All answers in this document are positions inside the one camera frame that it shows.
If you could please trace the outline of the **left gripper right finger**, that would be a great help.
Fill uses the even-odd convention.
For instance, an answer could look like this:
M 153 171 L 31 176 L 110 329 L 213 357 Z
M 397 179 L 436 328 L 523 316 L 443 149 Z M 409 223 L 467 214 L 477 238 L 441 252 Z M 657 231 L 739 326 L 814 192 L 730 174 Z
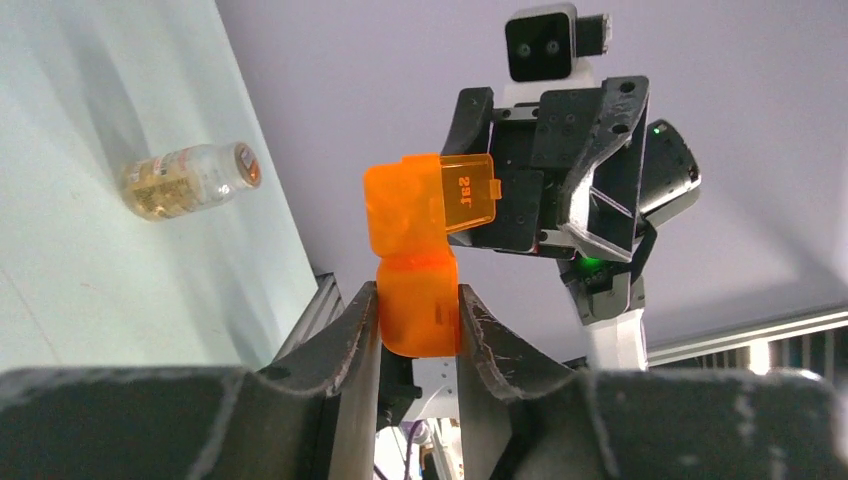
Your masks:
M 572 370 L 459 289 L 468 479 L 843 479 L 835 389 L 798 370 Z

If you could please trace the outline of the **orange pill organizer box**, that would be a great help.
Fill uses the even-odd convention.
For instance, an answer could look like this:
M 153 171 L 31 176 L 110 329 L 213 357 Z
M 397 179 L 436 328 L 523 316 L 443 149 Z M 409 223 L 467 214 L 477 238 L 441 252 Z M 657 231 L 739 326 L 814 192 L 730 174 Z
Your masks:
M 450 235 L 496 217 L 501 182 L 488 153 L 412 155 L 363 176 L 383 344 L 411 358 L 461 346 L 458 263 Z

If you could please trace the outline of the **amber glass pill bottle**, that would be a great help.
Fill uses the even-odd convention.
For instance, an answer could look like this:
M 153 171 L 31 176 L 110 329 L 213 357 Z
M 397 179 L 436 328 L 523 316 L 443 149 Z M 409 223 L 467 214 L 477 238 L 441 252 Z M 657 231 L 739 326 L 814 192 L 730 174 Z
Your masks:
M 262 181 L 260 162 L 244 142 L 202 144 L 139 160 L 121 177 L 133 213 L 163 221 L 217 207 Z

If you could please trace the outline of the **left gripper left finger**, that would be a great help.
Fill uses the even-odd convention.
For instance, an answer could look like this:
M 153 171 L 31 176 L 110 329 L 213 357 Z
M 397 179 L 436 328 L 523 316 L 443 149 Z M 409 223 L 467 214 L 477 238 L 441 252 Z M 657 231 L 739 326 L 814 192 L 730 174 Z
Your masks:
M 367 282 L 257 371 L 28 368 L 1 377 L 5 479 L 369 479 L 381 344 Z

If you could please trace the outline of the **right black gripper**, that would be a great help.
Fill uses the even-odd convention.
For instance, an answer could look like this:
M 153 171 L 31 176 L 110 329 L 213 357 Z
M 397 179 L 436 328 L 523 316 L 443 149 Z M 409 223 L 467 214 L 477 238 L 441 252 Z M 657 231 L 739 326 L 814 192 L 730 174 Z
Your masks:
M 649 92 L 645 76 L 609 77 L 498 108 L 489 87 L 461 90 L 442 151 L 490 155 L 502 197 L 492 222 L 449 243 L 630 262 Z

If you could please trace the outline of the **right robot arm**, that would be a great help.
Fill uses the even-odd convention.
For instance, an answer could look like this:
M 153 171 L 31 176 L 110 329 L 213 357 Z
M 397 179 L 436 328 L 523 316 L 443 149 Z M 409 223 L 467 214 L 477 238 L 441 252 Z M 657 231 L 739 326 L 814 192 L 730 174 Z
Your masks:
M 700 195 L 685 140 L 649 117 L 650 90 L 640 75 L 556 81 L 499 107 L 490 88 L 466 88 L 443 147 L 491 156 L 502 185 L 495 219 L 450 242 L 554 260 L 600 369 L 647 367 L 643 272 L 659 227 Z

